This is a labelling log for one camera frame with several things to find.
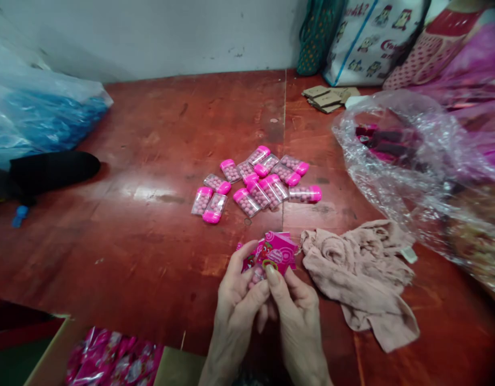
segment pink candy packages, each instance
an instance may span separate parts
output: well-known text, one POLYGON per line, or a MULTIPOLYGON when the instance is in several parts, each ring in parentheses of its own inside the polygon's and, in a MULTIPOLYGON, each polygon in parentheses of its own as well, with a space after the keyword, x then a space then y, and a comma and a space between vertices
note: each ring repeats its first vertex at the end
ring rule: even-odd
POLYGON ((69 358, 68 386, 152 386, 163 346, 91 328, 69 358))
POLYGON ((215 193, 204 211, 203 220, 210 224, 218 223, 226 206, 226 201, 226 196, 215 193))
POLYGON ((277 164, 272 172, 275 173, 280 180, 285 181, 288 186, 296 186, 301 181, 301 176, 296 172, 290 170, 281 163, 277 164))
POLYGON ((310 165, 306 162, 298 160, 297 158, 291 157, 289 155, 284 155, 283 158, 281 158, 280 162, 282 165, 286 166, 289 169, 292 169, 301 177, 304 176, 310 168, 310 165))
MULTIPOLYGON (((281 188, 283 191, 285 190, 285 187, 279 180, 279 177, 276 176, 278 179, 279 183, 282 185, 281 188)), ((263 189, 267 197, 269 198, 269 205, 271 210, 276 208, 279 204, 283 202, 283 193, 279 190, 279 188, 276 188, 273 183, 269 183, 268 177, 260 180, 260 187, 263 189)))
MULTIPOLYGON (((276 234, 278 234, 281 237, 283 237, 283 238, 289 240, 290 242, 292 242, 291 239, 290 239, 290 232, 276 232, 276 234)), ((254 250, 253 254, 250 255, 250 256, 248 256, 246 259, 244 259, 243 266, 242 266, 242 273, 244 273, 249 268, 254 267, 256 265, 256 259, 258 258, 258 256, 260 255, 260 253, 263 251, 264 244, 265 244, 265 238, 259 240, 258 246, 254 250)), ((240 248, 242 248, 242 245, 243 245, 242 243, 238 243, 237 244, 237 250, 239 250, 240 248)), ((289 267, 293 271, 295 271, 297 269, 296 266, 295 266, 294 254, 290 258, 290 263, 289 263, 289 267)), ((264 274, 264 269, 263 269, 263 267, 262 267, 261 264, 259 265, 259 268, 260 269, 255 270, 255 275, 258 276, 258 279, 263 279, 264 278, 264 275, 263 275, 264 274)))
POLYGON ((252 217, 257 214, 262 208, 258 205, 258 202, 249 194, 246 188, 239 189, 234 195, 233 199, 243 212, 252 217))
POLYGON ((251 182, 257 182, 260 179, 254 172, 253 167, 247 161, 238 164, 237 169, 246 185, 251 182))
POLYGON ((260 240, 256 248, 256 264, 252 284, 249 284, 249 287, 266 278, 267 265, 272 265, 282 275, 288 267, 295 269, 294 255, 298 249, 299 246, 290 240, 290 234, 265 233, 265 239, 260 240))
POLYGON ((270 204, 270 197, 264 192, 259 183, 251 182, 247 185, 247 191, 262 209, 265 209, 270 204))
POLYGON ((296 203, 316 203, 322 199, 322 190, 317 185, 289 188, 289 201, 296 203))
POLYGON ((270 155, 270 149, 266 146, 258 146, 258 148, 252 152, 252 154, 247 159, 251 165, 255 166, 259 164, 261 160, 270 155))
POLYGON ((228 194, 231 189, 231 184, 229 182, 224 181, 215 174, 209 174, 208 177, 204 179, 204 184, 207 187, 212 188, 213 191, 223 195, 228 194))
POLYGON ((197 194, 195 195, 194 204, 192 206, 192 214, 202 216, 208 202, 210 202, 211 196, 213 195, 213 189, 208 187, 200 187, 197 189, 197 194))
POLYGON ((235 183, 240 181, 240 174, 238 173, 235 161, 232 159, 224 160, 220 163, 220 169, 226 176, 229 183, 235 183))
POLYGON ((255 165, 253 169, 257 175, 260 177, 265 177, 278 162, 279 158, 277 158, 274 154, 270 154, 261 160, 259 164, 255 165))

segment wrinkled fabric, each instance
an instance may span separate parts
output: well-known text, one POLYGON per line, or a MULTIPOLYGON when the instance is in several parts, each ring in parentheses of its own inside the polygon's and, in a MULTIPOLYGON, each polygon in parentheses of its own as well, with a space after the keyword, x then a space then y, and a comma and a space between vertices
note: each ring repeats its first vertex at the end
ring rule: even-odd
POLYGON ((420 334, 412 310, 400 297, 413 271, 396 256, 413 242, 390 220, 367 222, 342 236, 322 229, 301 234, 302 262, 317 287, 342 304, 352 330, 372 328, 387 353, 420 334))

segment cardboard pieces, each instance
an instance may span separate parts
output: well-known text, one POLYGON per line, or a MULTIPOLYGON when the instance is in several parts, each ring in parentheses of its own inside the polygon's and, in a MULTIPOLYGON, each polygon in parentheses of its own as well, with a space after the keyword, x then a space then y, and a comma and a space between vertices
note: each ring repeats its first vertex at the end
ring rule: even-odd
POLYGON ((308 97, 308 103, 325 114, 335 111, 346 103, 349 97, 360 95, 356 87, 315 86, 301 93, 308 97))

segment pink bottle cap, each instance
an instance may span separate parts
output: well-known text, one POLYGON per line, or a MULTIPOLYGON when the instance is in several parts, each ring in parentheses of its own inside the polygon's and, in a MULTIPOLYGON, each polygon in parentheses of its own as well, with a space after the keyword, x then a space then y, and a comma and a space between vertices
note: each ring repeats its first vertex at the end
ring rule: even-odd
POLYGON ((267 182, 267 179, 262 179, 262 180, 259 180, 258 182, 261 186, 261 188, 263 190, 265 190, 267 188, 267 186, 269 186, 269 183, 267 182))
POLYGON ((310 190, 312 191, 311 201, 319 202, 322 200, 322 190, 317 185, 310 186, 310 190))
POLYGON ((258 182, 260 177, 256 173, 251 173, 243 178, 243 182, 245 185, 249 185, 252 182, 258 182))
POLYGON ((260 177, 265 177, 267 174, 269 174, 269 170, 262 164, 255 165, 253 169, 260 177))
POLYGON ((217 189, 217 193, 227 195, 230 189, 231 189, 231 184, 227 181, 224 181, 217 189))
POLYGON ((197 191, 205 196, 211 196, 213 194, 213 189, 208 187, 200 187, 197 191))
POLYGON ((270 149, 268 147, 266 147, 266 146, 263 146, 263 145, 258 146, 258 150, 264 152, 265 153, 265 156, 270 155, 270 149))
POLYGON ((301 181, 301 176, 297 173, 292 173, 290 177, 286 179, 288 186, 296 186, 301 181))
POLYGON ((203 220, 210 224, 216 224, 220 220, 220 213, 213 211, 204 211, 203 220))
POLYGON ((251 194, 254 190, 254 188, 256 188, 256 182, 254 181, 250 181, 248 184, 247 184, 247 191, 249 192, 249 194, 251 194))
POLYGON ((247 196, 248 194, 249 194, 249 192, 247 191, 246 188, 241 188, 241 189, 237 190, 236 193, 233 195, 233 199, 236 202, 238 202, 241 199, 243 199, 245 196, 247 196))
POLYGON ((302 177, 306 174, 308 169, 310 169, 310 164, 307 164, 306 162, 301 162, 295 169, 295 172, 302 177))
POLYGON ((224 169, 228 166, 234 166, 234 165, 235 165, 235 161, 233 161, 232 159, 227 159, 220 163, 220 168, 224 169))
POLYGON ((277 181, 281 181, 279 179, 279 176, 277 174, 271 174, 269 175, 266 179, 265 179, 268 183, 274 183, 274 182, 277 182, 277 181))

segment clear plastic bag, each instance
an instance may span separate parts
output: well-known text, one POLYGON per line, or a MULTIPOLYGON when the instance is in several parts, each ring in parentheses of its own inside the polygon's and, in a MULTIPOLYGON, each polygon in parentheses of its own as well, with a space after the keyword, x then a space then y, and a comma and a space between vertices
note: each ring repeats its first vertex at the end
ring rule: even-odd
POLYGON ((495 125, 479 129, 468 132, 428 96, 397 90, 353 105, 333 132, 366 198, 495 294, 495 159, 482 151, 495 125))
POLYGON ((73 149, 112 104, 99 82, 0 66, 0 168, 25 155, 73 149))

